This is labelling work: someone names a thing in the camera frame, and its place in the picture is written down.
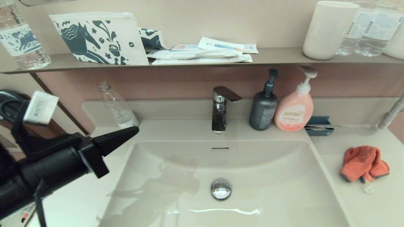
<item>sink overflow hole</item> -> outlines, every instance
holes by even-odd
[[[212,151],[228,151],[230,150],[230,147],[211,147],[210,149]]]

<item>flexible hose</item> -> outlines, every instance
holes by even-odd
[[[384,116],[384,119],[377,126],[378,129],[385,129],[391,124],[401,109],[404,107],[404,94],[394,104],[393,108]]]

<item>white sink basin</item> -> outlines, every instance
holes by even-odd
[[[349,227],[306,141],[141,142],[100,227]],[[217,178],[232,185],[218,201]]]

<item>dark gray pump bottle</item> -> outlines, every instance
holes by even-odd
[[[278,71],[270,69],[264,91],[255,94],[252,101],[250,125],[255,130],[263,131],[271,126],[278,105],[278,97],[272,93],[275,87],[274,78],[278,78]]]

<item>soap dispenser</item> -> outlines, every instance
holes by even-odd
[[[307,124],[313,114],[309,80],[317,76],[317,70],[308,66],[299,66],[306,75],[304,82],[297,85],[294,92],[284,97],[275,113],[275,125],[287,132],[299,131]]]
[[[263,131],[271,126],[278,105],[278,98],[273,93],[275,78],[278,78],[278,71],[270,69],[269,80],[265,83],[264,90],[258,92],[252,101],[249,122],[255,130]]]

